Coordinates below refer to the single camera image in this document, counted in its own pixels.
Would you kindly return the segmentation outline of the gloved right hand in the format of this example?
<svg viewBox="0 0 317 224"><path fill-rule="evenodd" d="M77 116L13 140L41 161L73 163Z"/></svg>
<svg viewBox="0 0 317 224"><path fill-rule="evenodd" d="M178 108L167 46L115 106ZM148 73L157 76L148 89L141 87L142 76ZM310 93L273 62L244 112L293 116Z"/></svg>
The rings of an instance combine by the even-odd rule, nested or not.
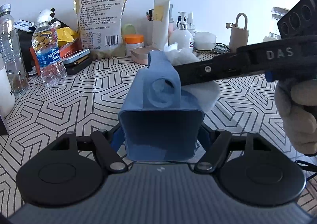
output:
<svg viewBox="0 0 317 224"><path fill-rule="evenodd" d="M304 106L316 107L316 79L278 81L275 104L294 149L304 155L315 155L316 118Z"/></svg>

